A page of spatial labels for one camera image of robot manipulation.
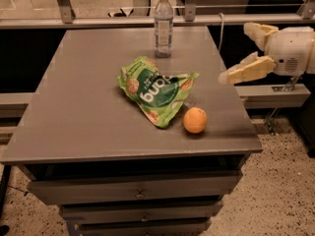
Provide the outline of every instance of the snack bag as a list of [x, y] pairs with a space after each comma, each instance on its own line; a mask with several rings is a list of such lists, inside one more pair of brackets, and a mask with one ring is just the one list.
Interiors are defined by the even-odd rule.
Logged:
[[138, 103], [153, 124], [166, 128], [198, 76], [197, 73], [162, 76], [152, 60], [141, 56], [131, 65], [122, 67], [117, 80], [127, 96]]

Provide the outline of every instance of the white cable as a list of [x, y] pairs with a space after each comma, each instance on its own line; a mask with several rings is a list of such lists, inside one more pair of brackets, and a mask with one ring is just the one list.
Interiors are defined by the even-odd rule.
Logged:
[[223, 40], [223, 28], [224, 28], [224, 14], [223, 13], [219, 13], [219, 16], [221, 18], [219, 52], [221, 52], [221, 46], [222, 46], [222, 40]]

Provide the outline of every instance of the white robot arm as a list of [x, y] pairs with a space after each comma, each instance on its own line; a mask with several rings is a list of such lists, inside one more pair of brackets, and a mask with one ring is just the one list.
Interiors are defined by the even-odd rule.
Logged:
[[265, 78], [269, 73], [299, 77], [315, 74], [314, 29], [310, 27], [278, 28], [246, 23], [244, 33], [255, 41], [265, 56], [254, 52], [239, 64], [222, 72], [221, 84], [237, 84]]

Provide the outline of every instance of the gray tabletop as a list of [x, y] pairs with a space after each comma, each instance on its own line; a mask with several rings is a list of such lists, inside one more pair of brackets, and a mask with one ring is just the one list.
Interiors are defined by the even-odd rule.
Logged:
[[[162, 158], [261, 151], [207, 28], [174, 28], [172, 55], [157, 59], [154, 29], [68, 30], [1, 159], [5, 164]], [[154, 59], [163, 75], [198, 72], [185, 105], [158, 129], [119, 88], [122, 66]], [[206, 110], [200, 135], [185, 132], [184, 112]]]

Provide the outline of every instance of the terrazzo floor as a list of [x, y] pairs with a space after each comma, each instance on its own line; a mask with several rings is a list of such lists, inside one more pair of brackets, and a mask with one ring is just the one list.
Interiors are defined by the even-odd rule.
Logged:
[[[315, 158], [308, 157], [307, 145], [285, 115], [275, 121], [275, 136], [268, 133], [263, 118], [251, 120], [263, 152], [249, 157], [243, 178], [224, 196], [222, 209], [200, 236], [315, 236]], [[68, 236], [57, 206], [22, 192], [28, 182], [14, 167], [0, 220], [0, 225], [10, 226], [7, 235]]]

